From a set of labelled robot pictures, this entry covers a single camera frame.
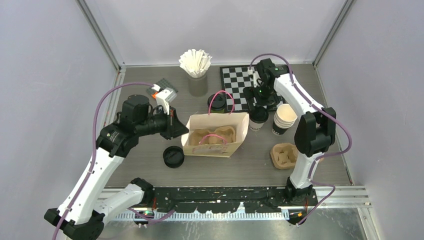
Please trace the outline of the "white paper cup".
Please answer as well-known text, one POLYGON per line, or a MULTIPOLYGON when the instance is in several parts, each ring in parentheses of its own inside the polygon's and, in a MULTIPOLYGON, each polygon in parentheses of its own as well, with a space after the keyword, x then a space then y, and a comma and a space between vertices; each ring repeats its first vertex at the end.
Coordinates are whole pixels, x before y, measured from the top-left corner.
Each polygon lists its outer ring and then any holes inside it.
POLYGON ((250 130, 257 132, 263 127, 263 125, 264 125, 264 122, 257 123, 254 121, 249 121, 248 127, 250 130))

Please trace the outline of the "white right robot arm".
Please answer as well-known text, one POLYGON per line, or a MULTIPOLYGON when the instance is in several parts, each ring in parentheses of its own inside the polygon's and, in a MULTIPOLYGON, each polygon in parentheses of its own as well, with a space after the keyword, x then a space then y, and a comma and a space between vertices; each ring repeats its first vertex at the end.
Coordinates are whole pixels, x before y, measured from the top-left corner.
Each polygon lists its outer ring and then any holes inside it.
POLYGON ((298 156, 283 192, 291 205, 299 205, 313 190, 313 175, 319 158, 335 143, 336 112, 315 101, 296 79, 289 63, 277 66, 271 59, 248 67, 252 86, 243 90, 249 112, 269 107, 281 96, 300 118, 294 135, 298 156))

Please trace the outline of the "stack of black lids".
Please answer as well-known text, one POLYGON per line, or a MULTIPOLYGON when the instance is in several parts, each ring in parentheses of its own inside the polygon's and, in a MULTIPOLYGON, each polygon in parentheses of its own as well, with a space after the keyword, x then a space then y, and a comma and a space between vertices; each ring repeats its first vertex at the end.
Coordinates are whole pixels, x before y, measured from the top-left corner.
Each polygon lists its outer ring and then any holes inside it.
POLYGON ((185 155, 181 147, 170 146, 163 151, 162 158, 167 167, 178 168, 184 163, 185 155))

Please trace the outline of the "stack of paper cups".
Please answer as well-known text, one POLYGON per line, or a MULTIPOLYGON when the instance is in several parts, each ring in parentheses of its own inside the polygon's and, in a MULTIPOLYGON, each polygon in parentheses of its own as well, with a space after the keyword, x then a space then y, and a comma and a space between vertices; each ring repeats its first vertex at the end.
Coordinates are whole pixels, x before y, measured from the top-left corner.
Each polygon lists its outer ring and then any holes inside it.
POLYGON ((294 125, 297 118, 297 114, 289 104, 281 104, 273 117, 272 132, 275 135, 283 135, 294 125))

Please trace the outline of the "paper gift bag pink handles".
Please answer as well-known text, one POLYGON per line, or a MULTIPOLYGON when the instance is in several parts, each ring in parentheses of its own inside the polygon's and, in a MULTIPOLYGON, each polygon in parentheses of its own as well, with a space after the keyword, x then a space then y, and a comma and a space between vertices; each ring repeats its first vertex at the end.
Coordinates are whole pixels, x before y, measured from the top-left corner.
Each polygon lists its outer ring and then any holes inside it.
POLYGON ((183 154, 198 157, 229 158, 244 142, 249 130, 247 112, 193 114, 181 136, 183 154))

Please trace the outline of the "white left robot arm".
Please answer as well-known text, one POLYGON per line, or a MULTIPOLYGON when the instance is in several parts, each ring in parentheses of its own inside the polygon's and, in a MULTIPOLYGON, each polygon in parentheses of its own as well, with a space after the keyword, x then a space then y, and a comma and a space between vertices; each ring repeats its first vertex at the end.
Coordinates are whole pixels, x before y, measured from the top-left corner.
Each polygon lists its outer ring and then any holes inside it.
POLYGON ((99 203, 98 198, 140 137, 160 134, 171 140, 189 132, 169 104, 173 99, 157 93, 157 106, 152 107, 144 95, 129 96, 116 120, 97 136, 94 153, 71 194, 58 208, 48 209, 44 219, 72 240, 95 240, 126 209, 138 204, 148 207, 155 197, 154 187, 139 177, 105 201, 99 203))

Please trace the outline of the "black coffee cup lid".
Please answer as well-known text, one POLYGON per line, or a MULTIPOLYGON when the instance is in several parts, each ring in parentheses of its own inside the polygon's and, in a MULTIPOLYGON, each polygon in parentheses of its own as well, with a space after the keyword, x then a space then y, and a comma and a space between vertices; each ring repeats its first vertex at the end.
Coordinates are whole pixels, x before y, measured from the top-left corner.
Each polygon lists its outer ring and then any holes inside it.
POLYGON ((226 94, 221 92, 215 98, 212 94, 207 100, 207 106, 210 108, 210 113, 225 113, 227 109, 226 94))

